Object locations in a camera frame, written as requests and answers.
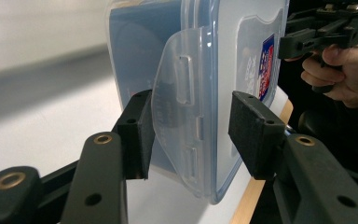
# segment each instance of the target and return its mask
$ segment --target black tool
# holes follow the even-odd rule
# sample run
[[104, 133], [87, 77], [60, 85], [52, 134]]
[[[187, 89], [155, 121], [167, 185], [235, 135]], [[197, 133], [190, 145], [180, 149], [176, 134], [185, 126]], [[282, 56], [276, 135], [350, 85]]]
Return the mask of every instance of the black tool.
[[358, 223], [358, 185], [318, 139], [286, 135], [277, 116], [239, 91], [228, 134], [251, 176], [274, 179], [283, 223]]
[[[358, 0], [326, 0], [325, 7], [293, 13], [286, 36], [281, 38], [278, 57], [289, 59], [337, 44], [342, 49], [358, 45]], [[319, 93], [333, 87], [313, 87]]]

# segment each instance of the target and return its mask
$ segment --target metal rivet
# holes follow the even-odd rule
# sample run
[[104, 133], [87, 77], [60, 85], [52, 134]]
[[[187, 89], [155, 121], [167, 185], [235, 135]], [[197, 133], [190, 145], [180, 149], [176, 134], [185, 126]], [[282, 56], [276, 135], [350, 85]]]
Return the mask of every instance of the metal rivet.
[[7, 175], [0, 177], [0, 189], [11, 189], [18, 186], [24, 179], [26, 175], [23, 172], [12, 172]]
[[304, 145], [304, 146], [307, 146], [307, 147], [313, 147], [315, 146], [315, 142], [312, 141], [312, 139], [308, 138], [308, 137], [305, 137], [305, 136], [299, 136], [296, 138], [296, 141], [301, 144], [301, 145]]
[[112, 141], [112, 136], [107, 134], [102, 134], [94, 138], [94, 143], [98, 145], [106, 144], [110, 141]]

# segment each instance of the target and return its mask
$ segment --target plastic container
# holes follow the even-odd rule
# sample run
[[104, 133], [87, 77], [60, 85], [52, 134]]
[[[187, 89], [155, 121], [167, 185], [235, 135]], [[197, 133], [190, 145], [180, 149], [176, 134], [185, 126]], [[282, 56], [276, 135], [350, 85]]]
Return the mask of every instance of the plastic container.
[[[219, 203], [241, 165], [227, 134], [231, 93], [245, 91], [270, 106], [288, 1], [153, 1], [137, 7], [172, 4], [177, 12], [178, 3], [180, 13], [177, 18], [170, 14], [170, 27], [180, 22], [180, 28], [165, 43], [153, 85], [154, 128], [185, 186]], [[123, 100], [117, 70], [116, 76]]]

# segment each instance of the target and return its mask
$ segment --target hole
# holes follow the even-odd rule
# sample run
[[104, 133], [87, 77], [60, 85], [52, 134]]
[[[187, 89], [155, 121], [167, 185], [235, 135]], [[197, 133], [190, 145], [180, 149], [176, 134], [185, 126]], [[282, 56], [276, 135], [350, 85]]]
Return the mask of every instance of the hole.
[[136, 119], [127, 119], [127, 123], [135, 123]]
[[86, 198], [85, 204], [87, 206], [94, 206], [95, 204], [99, 203], [103, 197], [99, 193], [91, 194], [89, 197]]
[[18, 186], [25, 179], [25, 173], [12, 172], [0, 177], [0, 189], [11, 189]]
[[107, 135], [107, 134], [102, 134], [102, 135], [99, 135], [97, 137], [94, 138], [94, 143], [95, 144], [106, 144], [110, 141], [112, 141], [112, 136], [110, 135]]
[[304, 146], [307, 147], [313, 147], [315, 146], [315, 142], [312, 141], [312, 139], [308, 138], [308, 137], [304, 137], [304, 136], [299, 136], [298, 138], [296, 138], [296, 141]]
[[339, 200], [340, 203], [344, 204], [347, 207], [356, 207], [357, 206], [356, 203], [352, 199], [350, 199], [346, 196], [340, 195], [337, 197], [337, 199]]
[[308, 138], [300, 138], [300, 141], [305, 144], [311, 143], [311, 141]]
[[107, 136], [101, 136], [98, 138], [98, 142], [105, 142], [107, 141], [109, 138]]

